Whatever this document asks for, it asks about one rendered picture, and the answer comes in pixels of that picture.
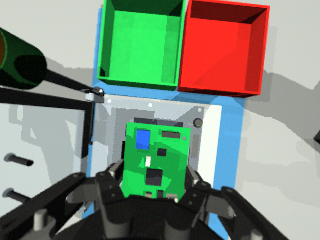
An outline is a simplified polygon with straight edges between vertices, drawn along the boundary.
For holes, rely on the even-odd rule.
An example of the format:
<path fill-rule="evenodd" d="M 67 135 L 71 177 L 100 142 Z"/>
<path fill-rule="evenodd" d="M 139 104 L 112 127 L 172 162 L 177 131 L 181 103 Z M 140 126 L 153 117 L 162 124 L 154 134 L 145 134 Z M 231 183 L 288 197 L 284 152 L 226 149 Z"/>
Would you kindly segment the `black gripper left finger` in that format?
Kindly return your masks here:
<path fill-rule="evenodd" d="M 94 212 L 101 209 L 107 238 L 129 237 L 134 210 L 120 188 L 123 171 L 124 159 L 119 159 L 95 177 L 68 175 L 1 216 L 0 240 L 50 240 L 89 201 Z"/>

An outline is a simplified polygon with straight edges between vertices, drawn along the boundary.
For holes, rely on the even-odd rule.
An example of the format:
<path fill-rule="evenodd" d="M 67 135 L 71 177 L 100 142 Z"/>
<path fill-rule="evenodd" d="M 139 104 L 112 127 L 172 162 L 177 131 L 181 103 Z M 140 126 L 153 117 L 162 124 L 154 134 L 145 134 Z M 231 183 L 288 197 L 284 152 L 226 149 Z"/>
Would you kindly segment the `green bin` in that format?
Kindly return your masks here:
<path fill-rule="evenodd" d="M 104 0 L 97 79 L 107 85 L 175 91 L 185 3 Z"/>

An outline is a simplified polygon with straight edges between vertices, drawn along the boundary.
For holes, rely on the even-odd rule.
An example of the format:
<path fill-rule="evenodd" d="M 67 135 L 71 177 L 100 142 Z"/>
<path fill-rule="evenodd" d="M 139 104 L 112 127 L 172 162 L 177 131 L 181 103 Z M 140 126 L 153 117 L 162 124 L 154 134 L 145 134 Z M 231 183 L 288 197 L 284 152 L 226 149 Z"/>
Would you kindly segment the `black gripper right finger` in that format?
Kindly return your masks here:
<path fill-rule="evenodd" d="M 184 195 L 166 213 L 166 240 L 191 240 L 198 219 L 206 223 L 209 212 L 231 240 L 289 240 L 235 189 L 211 188 L 192 166 L 186 167 L 184 187 Z"/>

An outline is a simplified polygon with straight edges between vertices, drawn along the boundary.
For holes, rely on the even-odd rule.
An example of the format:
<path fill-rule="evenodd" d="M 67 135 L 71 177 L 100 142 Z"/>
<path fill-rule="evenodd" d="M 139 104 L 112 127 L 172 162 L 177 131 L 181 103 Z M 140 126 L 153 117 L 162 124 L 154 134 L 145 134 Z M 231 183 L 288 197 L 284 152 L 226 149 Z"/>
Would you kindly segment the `green circuit board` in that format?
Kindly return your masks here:
<path fill-rule="evenodd" d="M 124 196 L 166 197 L 178 202 L 184 195 L 190 131 L 127 122 L 121 186 Z"/>

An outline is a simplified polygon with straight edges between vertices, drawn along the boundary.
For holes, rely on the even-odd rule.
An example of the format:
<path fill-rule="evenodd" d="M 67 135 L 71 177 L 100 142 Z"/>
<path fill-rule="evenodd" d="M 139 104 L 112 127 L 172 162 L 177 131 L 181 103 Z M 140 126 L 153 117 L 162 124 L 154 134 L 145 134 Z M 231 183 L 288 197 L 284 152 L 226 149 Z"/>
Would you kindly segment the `red bin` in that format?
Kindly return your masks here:
<path fill-rule="evenodd" d="M 189 0 L 177 92 L 260 95 L 269 10 L 266 5 Z"/>

